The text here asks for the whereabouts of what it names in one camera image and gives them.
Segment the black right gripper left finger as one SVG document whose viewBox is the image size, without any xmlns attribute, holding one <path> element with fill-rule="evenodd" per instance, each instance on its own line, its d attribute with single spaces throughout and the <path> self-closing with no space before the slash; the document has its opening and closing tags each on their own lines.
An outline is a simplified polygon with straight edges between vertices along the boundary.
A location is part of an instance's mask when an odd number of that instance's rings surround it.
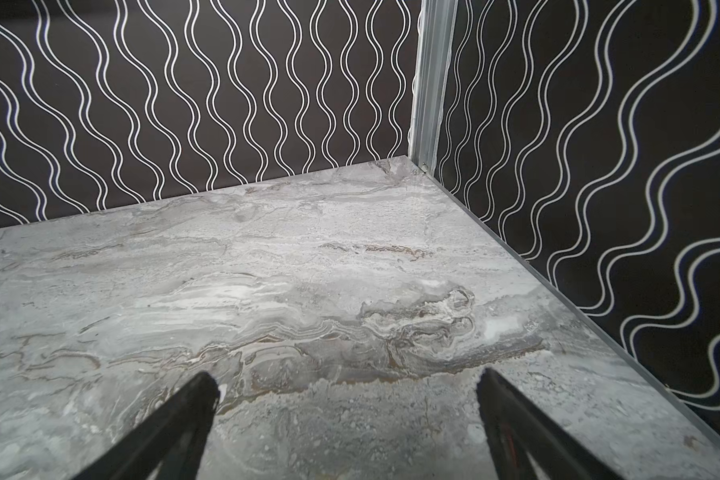
<svg viewBox="0 0 720 480">
<path fill-rule="evenodd" d="M 213 424 L 220 392 L 202 371 L 77 479 L 195 479 Z"/>
</svg>

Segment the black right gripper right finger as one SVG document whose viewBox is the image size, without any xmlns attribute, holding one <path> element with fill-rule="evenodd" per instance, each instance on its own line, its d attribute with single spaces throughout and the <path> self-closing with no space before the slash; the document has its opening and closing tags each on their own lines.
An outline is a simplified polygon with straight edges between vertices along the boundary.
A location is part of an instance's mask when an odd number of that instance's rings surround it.
<svg viewBox="0 0 720 480">
<path fill-rule="evenodd" d="M 476 386 L 480 418 L 500 479 L 619 479 L 573 436 L 498 371 L 487 368 Z"/>
</svg>

